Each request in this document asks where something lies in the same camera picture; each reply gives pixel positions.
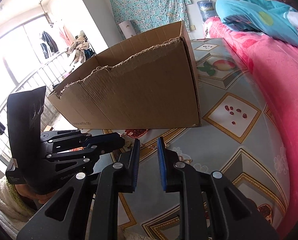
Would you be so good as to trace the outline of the left hand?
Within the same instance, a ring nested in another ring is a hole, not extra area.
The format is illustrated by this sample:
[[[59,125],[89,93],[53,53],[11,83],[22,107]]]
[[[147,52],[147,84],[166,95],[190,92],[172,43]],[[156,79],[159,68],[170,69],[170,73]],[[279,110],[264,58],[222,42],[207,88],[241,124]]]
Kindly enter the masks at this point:
[[[50,200],[57,191],[47,193],[47,194],[37,194],[35,193],[27,184],[17,184],[15,185],[15,188],[19,195],[22,197],[31,199],[31,200],[37,200],[40,204],[46,204],[48,200]]]

